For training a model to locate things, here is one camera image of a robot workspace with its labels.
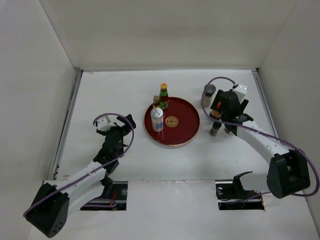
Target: tray rim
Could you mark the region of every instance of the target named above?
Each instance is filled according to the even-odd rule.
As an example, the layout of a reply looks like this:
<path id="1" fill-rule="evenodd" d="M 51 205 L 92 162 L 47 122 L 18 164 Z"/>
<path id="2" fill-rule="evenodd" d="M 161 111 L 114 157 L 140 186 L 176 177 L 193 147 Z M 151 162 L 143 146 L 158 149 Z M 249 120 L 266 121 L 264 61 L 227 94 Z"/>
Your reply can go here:
<path id="1" fill-rule="evenodd" d="M 159 144 L 162 144 L 162 145 L 165 145 L 165 146 L 181 146 L 181 145 L 184 145 L 184 144 L 189 143 L 189 142 L 190 142 L 191 140 L 193 140 L 193 139 L 196 137 L 196 135 L 198 134 L 199 129 L 200 129 L 200 116 L 199 116 L 199 113 L 198 113 L 197 109 L 195 108 L 195 106 L 193 106 L 193 105 L 192 105 L 190 102 L 188 102 L 187 100 L 185 100 L 185 99 L 183 99 L 183 98 L 181 98 L 181 97 L 176 97 L 176 96 L 170 96 L 169 99 L 170 99 L 170 98 L 171 98 L 171 99 L 173 99 L 173 98 L 174 98 L 174 99 L 180 99 L 180 100 L 182 100 L 182 101 L 185 101 L 185 102 L 187 102 L 188 104 L 190 104 L 190 105 L 195 109 L 196 114 L 197 114 L 198 119 L 199 119 L 199 125 L 198 125 L 198 129 L 196 130 L 196 133 L 193 135 L 193 137 L 190 138 L 188 141 L 185 141 L 185 142 L 179 143 L 179 144 L 165 144 L 165 143 L 162 143 L 162 142 L 160 142 L 160 141 L 158 141 L 158 140 L 155 140 L 155 139 L 150 135 L 150 133 L 148 132 L 147 127 L 146 127 L 146 123 L 145 123 L 147 111 L 148 111 L 148 109 L 152 106 L 152 104 L 151 104 L 150 106 L 148 106 L 148 108 L 146 109 L 146 111 L 145 111 L 145 113 L 144 113 L 144 118 L 143 118 L 144 130 L 146 131 L 146 133 L 149 135 L 150 138 L 152 138 L 154 141 L 156 141 L 156 142 L 159 143 Z"/>

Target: white can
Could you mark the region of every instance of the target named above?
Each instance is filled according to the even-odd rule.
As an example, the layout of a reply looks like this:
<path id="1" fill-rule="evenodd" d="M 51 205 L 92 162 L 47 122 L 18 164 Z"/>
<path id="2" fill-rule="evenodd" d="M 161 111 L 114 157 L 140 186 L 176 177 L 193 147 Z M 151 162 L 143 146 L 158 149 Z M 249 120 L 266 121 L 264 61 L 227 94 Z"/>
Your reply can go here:
<path id="1" fill-rule="evenodd" d="M 160 107 L 151 110 L 152 128 L 156 132 L 164 129 L 164 111 Z"/>

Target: gold emblem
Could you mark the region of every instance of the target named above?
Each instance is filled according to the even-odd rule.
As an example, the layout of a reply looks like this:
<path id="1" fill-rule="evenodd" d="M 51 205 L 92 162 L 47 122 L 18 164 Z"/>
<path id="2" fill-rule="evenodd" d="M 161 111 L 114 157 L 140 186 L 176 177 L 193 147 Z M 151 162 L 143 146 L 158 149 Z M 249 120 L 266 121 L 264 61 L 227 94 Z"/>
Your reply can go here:
<path id="1" fill-rule="evenodd" d="M 176 118 L 175 116 L 168 116 L 165 119 L 165 124 L 169 127 L 169 128 L 174 128 L 178 125 L 179 120 L 178 118 Z"/>

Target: green bottle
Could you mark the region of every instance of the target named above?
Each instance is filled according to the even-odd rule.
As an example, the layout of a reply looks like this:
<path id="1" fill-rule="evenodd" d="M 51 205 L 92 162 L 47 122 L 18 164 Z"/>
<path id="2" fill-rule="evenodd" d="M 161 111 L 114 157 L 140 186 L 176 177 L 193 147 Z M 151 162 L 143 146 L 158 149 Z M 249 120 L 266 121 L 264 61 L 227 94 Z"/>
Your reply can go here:
<path id="1" fill-rule="evenodd" d="M 160 108 L 165 110 L 169 106 L 169 96 L 168 96 L 168 85 L 166 83 L 161 83 L 161 89 L 159 94 Z"/>

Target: black clamp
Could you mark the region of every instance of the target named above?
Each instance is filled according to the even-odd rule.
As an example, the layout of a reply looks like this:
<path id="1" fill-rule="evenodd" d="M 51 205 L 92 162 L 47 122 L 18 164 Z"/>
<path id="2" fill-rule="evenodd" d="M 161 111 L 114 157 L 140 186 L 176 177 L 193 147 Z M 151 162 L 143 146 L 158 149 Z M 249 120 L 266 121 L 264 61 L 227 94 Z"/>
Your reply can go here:
<path id="1" fill-rule="evenodd" d="M 133 129 L 137 127 L 131 114 L 127 115 L 125 118 L 131 123 Z M 127 147 L 127 145 L 124 144 L 124 136 L 128 135 L 131 132 L 131 126 L 122 117 L 118 116 L 116 119 L 124 123 L 124 125 L 118 126 L 117 124 L 115 124 L 115 126 L 111 127 L 108 131 L 96 131 L 97 133 L 105 136 L 102 148 L 93 159 L 94 162 L 98 162 L 101 165 L 104 165 L 119 157 L 124 153 L 124 147 Z M 110 174 L 112 174 L 118 165 L 119 161 L 117 160 L 105 166 L 105 175 L 109 176 Z"/>
<path id="2" fill-rule="evenodd" d="M 252 171 L 246 171 L 240 173 L 233 177 L 232 183 L 216 183 L 216 197 L 219 200 L 230 200 L 230 199 L 247 199 L 254 196 L 252 190 L 244 190 L 242 183 L 240 181 L 240 177 L 246 174 L 250 174 Z"/>
<path id="3" fill-rule="evenodd" d="M 55 191 L 57 191 L 55 185 L 49 183 L 43 184 L 31 205 Z M 27 213 L 25 219 L 48 238 L 52 238 L 59 233 L 66 224 L 69 202 L 70 199 L 67 193 L 58 192 Z"/>
<path id="4" fill-rule="evenodd" d="M 307 161 L 297 150 L 271 158 L 266 184 L 278 199 L 310 187 Z"/>

